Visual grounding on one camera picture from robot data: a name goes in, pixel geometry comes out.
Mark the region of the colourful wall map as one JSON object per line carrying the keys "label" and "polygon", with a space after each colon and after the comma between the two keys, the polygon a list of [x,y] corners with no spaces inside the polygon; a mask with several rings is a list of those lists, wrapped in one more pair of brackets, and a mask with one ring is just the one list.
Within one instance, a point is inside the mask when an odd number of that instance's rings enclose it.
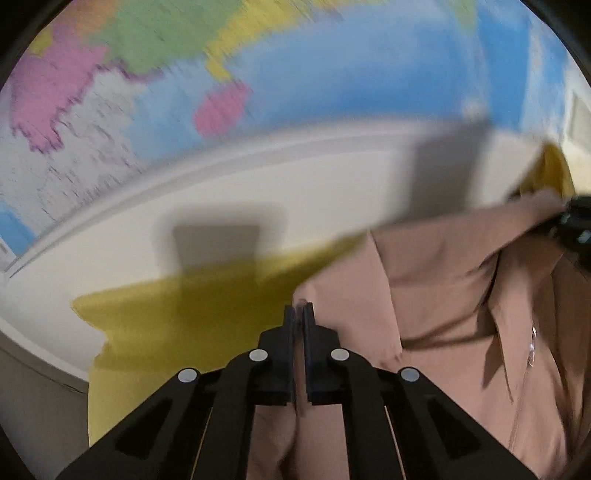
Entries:
{"label": "colourful wall map", "polygon": [[74,1],[1,91],[1,262],[236,135],[397,115],[556,137],[569,63],[519,1]]}

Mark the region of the pink coat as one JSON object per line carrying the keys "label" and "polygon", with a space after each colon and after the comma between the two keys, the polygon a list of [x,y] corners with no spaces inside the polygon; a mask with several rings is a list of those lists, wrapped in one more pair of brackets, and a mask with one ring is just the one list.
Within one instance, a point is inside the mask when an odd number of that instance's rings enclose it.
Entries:
{"label": "pink coat", "polygon": [[590,434],[590,278],[534,233],[563,208],[540,191],[372,232],[294,299],[377,368],[419,369],[553,479]]}

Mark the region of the patterned yellow bed sheet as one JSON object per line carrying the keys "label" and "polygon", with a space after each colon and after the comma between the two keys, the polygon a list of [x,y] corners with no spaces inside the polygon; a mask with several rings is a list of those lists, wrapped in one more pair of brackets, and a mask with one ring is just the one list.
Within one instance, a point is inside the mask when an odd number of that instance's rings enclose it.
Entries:
{"label": "patterned yellow bed sheet", "polygon": [[96,443],[174,373],[206,373],[283,322],[294,291],[360,243],[237,259],[77,297],[73,312],[105,336],[89,370],[88,436]]}

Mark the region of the mustard yellow garment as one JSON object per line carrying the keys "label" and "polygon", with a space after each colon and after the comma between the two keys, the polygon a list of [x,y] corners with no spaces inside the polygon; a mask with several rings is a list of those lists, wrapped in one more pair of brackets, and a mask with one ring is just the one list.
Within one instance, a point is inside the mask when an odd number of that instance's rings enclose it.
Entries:
{"label": "mustard yellow garment", "polygon": [[568,200],[576,195],[566,158],[559,146],[545,143],[533,166],[520,181],[516,196],[552,189],[560,198]]}

